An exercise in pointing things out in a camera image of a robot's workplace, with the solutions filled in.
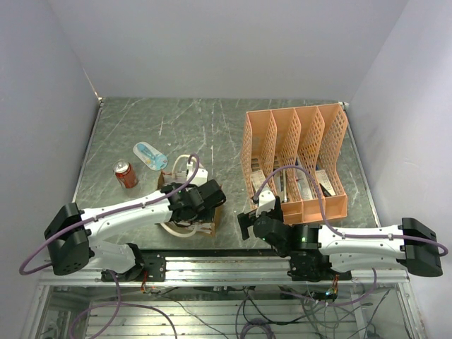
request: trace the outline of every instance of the marble tabletop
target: marble tabletop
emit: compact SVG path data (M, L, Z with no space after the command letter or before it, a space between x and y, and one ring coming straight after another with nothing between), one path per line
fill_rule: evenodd
M174 237L160 226L149 225L108 239L132 242L142 249L266 249L268 245L251 235L242 241L237 214L249 207L240 165L245 112L281 107L321 105L313 100L231 100L172 98L104 98L93 131L85 167L76 192L79 208L95 208L139 198L156 190L159 172L148 169L132 147L145 141L168 157L168 170L177 156L196 152L209 175L222 184L227 202L215 237L196 234ZM128 160L139 183L123 189L112 165ZM348 216L339 227L376 227L358 157L350 133L345 134L338 160L338 174L348 195Z

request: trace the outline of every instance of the soda can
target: soda can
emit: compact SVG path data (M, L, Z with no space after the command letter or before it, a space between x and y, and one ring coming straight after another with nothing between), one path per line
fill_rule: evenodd
M130 162L119 160L113 166L113 172L118 181L125 189L131 189L138 183L135 171Z

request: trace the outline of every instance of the wire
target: wire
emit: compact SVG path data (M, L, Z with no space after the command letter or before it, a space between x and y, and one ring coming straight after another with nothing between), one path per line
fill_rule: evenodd
M102 327L100 329L99 332L97 332L95 335L93 335L91 338L89 339L94 339L97 338L99 335L101 335L107 328L108 326L110 326L113 323L114 318L116 318L118 312L119 312L119 308L120 307L139 307L142 309L150 309L152 311L156 311L160 314L162 314L169 322L169 324L172 327L172 330L174 332L174 337L177 339L177 332L176 332L176 327L174 327L174 324L172 323L171 319L169 318L168 315L166 315L163 311L160 311L159 309L156 309L155 307L152 306L146 306L146 305L138 305L138 304L130 304L128 302L122 302L121 301L121 287L119 286L119 281L118 278L116 277L116 273L113 272L112 270L109 270L109 273L112 275L113 280L114 280L114 284L116 285L116 291L117 291L117 296L118 296L118 300L115 302L104 302L102 304L98 304L96 306L93 307L88 307L85 311L81 312L79 315L77 315L77 317L73 320L71 327L69 328L69 337L71 339L76 339L76 337L74 337L74 329L76 327L76 324L89 312L91 312L93 309L99 309L100 307L107 307L107 306L113 306L116 305L116 309L114 310L114 313L112 315L112 317L110 318L110 320L104 325L104 327Z
M367 292L365 292L363 295L361 295L361 297L358 297L355 300L351 300L349 302L329 303L328 306L329 307L348 306L348 305L354 304L356 302L360 302L364 298L367 298L376 289L376 270L375 270L375 268L372 268L372 270L374 272L374 283L372 284L371 288L369 288L369 290ZM324 302L323 300L315 300L311 297L307 297L306 295L300 295L298 293L286 292L286 291L281 291L281 293L283 293L285 295L293 295L294 297L297 297L299 299L309 300L310 302L316 302L318 304L327 305L327 303Z
M312 314L314 309L310 309L309 311L306 310L306 305L305 305L305 301L302 300L302 308L303 308L303 312L306 315L306 319L308 320L309 324L311 325L311 327L314 329L314 333L317 334L320 338L323 338L323 335L320 333L319 328L317 327L317 325L311 320L311 318L309 318L309 313Z
M173 177L173 178L176 177L177 163L178 163L181 159L188 159L189 157L190 157L189 154L181 154L179 157L177 157L176 161L174 161L174 165L172 166L171 177Z
M285 325L290 325L292 323L301 323L301 321L298 321L300 319L306 318L305 315L303 316L299 316L298 318L295 318L294 320L291 321L273 321L271 319L269 319L264 313L262 313L262 311L258 308L258 306L256 305L256 303L254 302L253 298L251 297L251 295L249 295L249 293L247 291L244 290L244 293L246 295L246 298L244 299L244 304L242 307L242 312L243 312L243 317L245 318L245 320L247 322L250 322L250 320L248 320L248 318L245 315L245 306L246 306L246 301L249 299L249 301L253 304L254 308L257 310L257 312L262 316L262 318L264 318L265 320L267 320L267 322L269 324L273 324L273 325L279 325L279 326L285 326Z
M199 169L199 156L196 153L192 153L190 154L188 163L191 162L192 158L195 158L196 160L196 164L195 164L195 169L193 174L191 175L191 177L189 177L187 179L186 182L184 182L181 186L177 187L176 189L173 189L171 192L160 196L158 198L155 198L151 201L146 201L144 204L145 206L148 205L152 205L154 203L158 203L159 201L162 201L164 199L168 199L170 196L175 195L177 192L181 191L182 189L185 189L188 185L190 185L191 181L195 178L196 173L198 172ZM29 274L33 274L36 273L40 270L43 270L44 268L50 267L52 265L52 263L46 263L42 266L33 268L31 270L25 270L25 267L27 267L27 265L36 257L36 255L38 255L45 247L47 247L49 244L51 244L53 241L57 240L58 238L60 238L61 235L66 234L67 232L70 232L71 230L76 229L77 227L83 226L84 224L88 224L89 222L95 221L100 219L100 218L105 218L109 215L113 215L119 212L124 212L125 210L133 210L134 208L143 208L143 203L135 203L133 205L129 205L129 206L124 206L124 207L120 207L120 208L116 208L114 210L108 210L104 213L100 213L99 215L97 215L97 217L92 217L92 218L88 218L86 220L81 220L79 222L76 222L75 224L72 224L71 226L68 226L64 229L62 229L61 231L55 233L54 235L52 235L49 239L47 239L45 242L43 242L34 252L31 253L31 255L29 255L24 262L20 265L19 267L19 273L21 275L29 275Z
M367 332L367 328L369 327L370 323L372 322L372 320L374 319L374 316L376 314L376 312L378 311L381 303L383 302L383 300L386 299L386 297L388 296L389 292L391 290L387 290L386 293L383 295L383 297L381 298L380 302L376 305L374 312L372 313L372 316L369 319L369 322L367 323L367 325L363 328L360 328L358 331L354 332L350 337L348 337L347 339L350 339L352 336L354 336L355 334L359 333L360 331L364 330L364 338L366 337L365 333Z
M192 237L198 231L198 225L194 225L192 231L190 231L189 233L176 232L170 226L165 224L164 222L161 222L160 226L162 226L163 229L166 230L168 233L170 233L171 235L174 235L175 237L178 237L178 238L189 238L189 237Z
M240 336L239 336L239 330L237 329L237 327L239 325L239 313L240 313L240 309L245 305L245 301L248 298L250 298L249 295L247 295L245 297L245 299L243 299L242 303L239 305L239 308L237 309L237 313L235 314L235 335L236 335L237 339L245 339L248 331L254 327L261 328L266 333L267 339L276 339L276 335L272 331L269 323L267 323L263 319L259 319L259 318L252 319L250 321L246 321L246 324L243 327L242 332L240 333Z
M329 221L326 218L325 209L324 209L323 203L322 203L322 194L320 192L320 188L319 188L318 184L316 183L316 180L312 177L312 175L309 173L309 171L307 171L306 169L304 169L301 166L285 165L285 166L282 166L282 167L279 167L279 168L275 169L263 181L261 187L259 187L259 189L257 190L256 194L254 195L253 199L255 201L258 200L259 194L261 194L261 192L262 192L263 188L265 187L265 185L268 183L268 181L276 173L278 173L279 171L282 171L282 170L286 170L288 168L295 168L296 170L303 171L305 173L305 175L309 178L309 180L311 180L312 186L316 190L317 198L319 199L319 207L320 207L320 213L322 215L322 219L325 222L326 227L329 228L332 233L334 233L335 235L338 235L340 237L345 237L345 238L350 238L350 239L390 239L390 235L384 235L384 234L367 234L367 235L364 235L364 234L345 234L345 233L341 233L339 231L336 231L336 229L333 226L331 226L331 224L329 223ZM425 239L425 238L421 238L421 237L413 237L411 235L401 235L401 234L392 234L392 238L393 239L412 240L412 241L415 241L415 242L424 242L426 244L434 245L434 246L439 247L440 249L443 250L443 252L440 253L439 256L446 256L449 253L449 250L443 244L440 244L440 243L435 242L435 241L430 240L430 239Z
M163 295L160 295L160 296L161 296L162 298L169 299L169 300L171 300L172 302L176 302L177 304L179 304L180 307L182 307L182 309L183 309L186 313L190 314L191 316L194 316L196 319L198 319L201 323L203 323L203 324L206 325L207 327L213 329L215 332L218 332L219 334L221 334L221 335L222 335L223 337L225 337L226 339L229 339L225 333L223 333L222 331L217 330L215 327L209 325L209 324L206 323L203 319L201 319L199 316L197 316L195 313L191 313L190 311L188 311L188 310L184 307L184 305L181 304L180 302L178 302L177 300L174 300L174 299L172 299L171 297L163 297Z

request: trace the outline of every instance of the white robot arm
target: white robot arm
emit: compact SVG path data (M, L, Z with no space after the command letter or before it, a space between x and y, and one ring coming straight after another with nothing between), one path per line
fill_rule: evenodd
M187 165L189 177L195 172L193 163ZM226 197L215 180L207 180L207 174L200 168L186 188L179 190L182 184L171 183L142 198L113 206L85 210L79 210L75 203L63 206L46 229L46 239L76 222L86 222L48 245L54 274L100 268L113 270L120 280L140 278L151 270L140 249L135 244L118 245L105 240L161 222L210 221Z
M248 239L248 227L253 227L254 235L270 244L277 255L290 256L289 275L295 280L329 280L336 274L347 279L351 270L370 268L442 275L437 246L401 239L414 236L436 242L436 234L416 219L403 218L401 225L381 228L334 227L335 232L326 225L289 226L284 224L279 197L267 187L258 197L256 210L238 215L242 238Z

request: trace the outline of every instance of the white wall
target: white wall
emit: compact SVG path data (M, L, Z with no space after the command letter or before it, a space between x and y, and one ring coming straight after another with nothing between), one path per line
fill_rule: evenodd
M410 0L350 104L385 225L411 216L452 249L452 2ZM442 278L412 277L430 338L450 338L452 256Z
M350 101L407 0L49 0L101 97Z
M0 328L19 338L37 276L18 274L71 200L97 98L45 0L0 10Z

